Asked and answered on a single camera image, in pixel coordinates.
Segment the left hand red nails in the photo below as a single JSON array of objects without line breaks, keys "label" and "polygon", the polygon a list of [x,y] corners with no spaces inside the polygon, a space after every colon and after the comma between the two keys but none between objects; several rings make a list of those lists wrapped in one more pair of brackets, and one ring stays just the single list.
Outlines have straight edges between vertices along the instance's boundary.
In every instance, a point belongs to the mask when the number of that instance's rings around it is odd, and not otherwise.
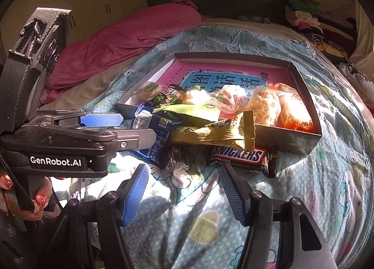
[{"label": "left hand red nails", "polygon": [[30,194],[21,185],[14,182],[5,172],[1,172],[1,212],[10,213],[15,217],[29,222],[42,219],[44,210],[52,196],[52,184],[44,177],[35,194]]}]

